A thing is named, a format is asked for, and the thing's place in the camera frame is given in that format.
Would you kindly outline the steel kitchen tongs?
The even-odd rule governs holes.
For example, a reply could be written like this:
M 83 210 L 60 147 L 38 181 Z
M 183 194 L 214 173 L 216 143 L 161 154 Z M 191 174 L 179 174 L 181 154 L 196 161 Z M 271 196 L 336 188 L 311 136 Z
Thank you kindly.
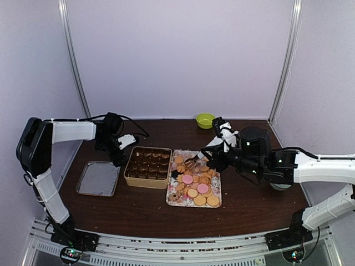
M 228 152 L 229 149 L 230 145 L 225 140 L 214 137 L 205 147 L 201 148 L 197 155 L 186 159 L 184 161 L 184 166 L 187 169 L 192 170 L 196 166 L 198 160 L 207 158 L 207 165 L 211 168 L 217 169 L 220 164 L 220 155 Z

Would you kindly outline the pink round cookie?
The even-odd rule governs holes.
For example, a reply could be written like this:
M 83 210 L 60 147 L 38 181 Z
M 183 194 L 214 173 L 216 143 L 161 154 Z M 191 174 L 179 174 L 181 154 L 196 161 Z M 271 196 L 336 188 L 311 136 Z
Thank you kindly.
M 189 185 L 189 184 L 193 183 L 194 179 L 191 175 L 183 175 L 182 181 L 184 184 Z
M 206 194 L 206 193 L 208 193 L 209 192 L 209 189 L 210 189 L 210 187 L 209 187 L 209 185 L 207 185 L 207 184 L 199 184 L 198 186 L 197 186 L 197 191 L 198 191 L 198 193 L 200 193 L 200 194 Z

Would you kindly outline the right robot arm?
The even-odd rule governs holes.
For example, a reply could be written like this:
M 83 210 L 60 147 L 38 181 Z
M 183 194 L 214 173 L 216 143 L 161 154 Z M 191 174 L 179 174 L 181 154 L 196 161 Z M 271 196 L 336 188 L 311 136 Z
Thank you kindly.
M 222 126 L 215 138 L 198 153 L 207 165 L 222 172 L 234 167 L 240 174 L 274 185 L 306 182 L 344 183 L 345 187 L 323 202 L 293 214 L 284 239 L 297 244 L 306 232 L 354 210 L 354 155 L 314 155 L 300 147 L 273 150 L 267 130 L 246 127 L 240 132 Z

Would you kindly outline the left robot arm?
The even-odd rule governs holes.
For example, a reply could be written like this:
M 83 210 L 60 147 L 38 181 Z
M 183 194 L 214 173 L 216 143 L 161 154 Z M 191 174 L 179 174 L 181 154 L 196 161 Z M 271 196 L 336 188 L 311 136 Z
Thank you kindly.
M 61 142 L 94 141 L 95 149 L 108 154 L 115 167 L 126 164 L 125 148 L 136 143 L 133 134 L 120 136 L 122 118 L 107 113 L 86 119 L 28 119 L 16 149 L 16 157 L 25 178 L 34 188 L 38 202 L 44 207 L 53 224 L 61 226 L 58 237 L 68 246 L 80 240 L 71 226 L 72 218 L 64 205 L 52 177 L 52 146 Z

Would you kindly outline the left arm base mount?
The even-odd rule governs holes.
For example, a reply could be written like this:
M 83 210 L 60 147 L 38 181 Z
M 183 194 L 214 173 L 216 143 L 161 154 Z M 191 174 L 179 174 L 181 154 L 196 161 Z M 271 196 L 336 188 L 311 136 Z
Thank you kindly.
M 95 252 L 99 235 L 95 233 L 87 233 L 83 231 L 75 231 L 74 238 L 60 234 L 52 233 L 50 240 L 60 244 L 59 258 L 65 264 L 72 265 L 81 260 L 85 252 Z

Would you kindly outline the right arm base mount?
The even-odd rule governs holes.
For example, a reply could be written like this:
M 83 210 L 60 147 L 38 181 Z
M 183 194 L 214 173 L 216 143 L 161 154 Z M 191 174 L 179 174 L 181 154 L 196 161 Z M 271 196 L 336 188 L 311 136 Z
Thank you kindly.
M 265 235 L 269 251 L 280 250 L 288 263 L 301 263 L 306 258 L 304 244 L 313 239 L 312 232 L 293 232 L 290 229 Z

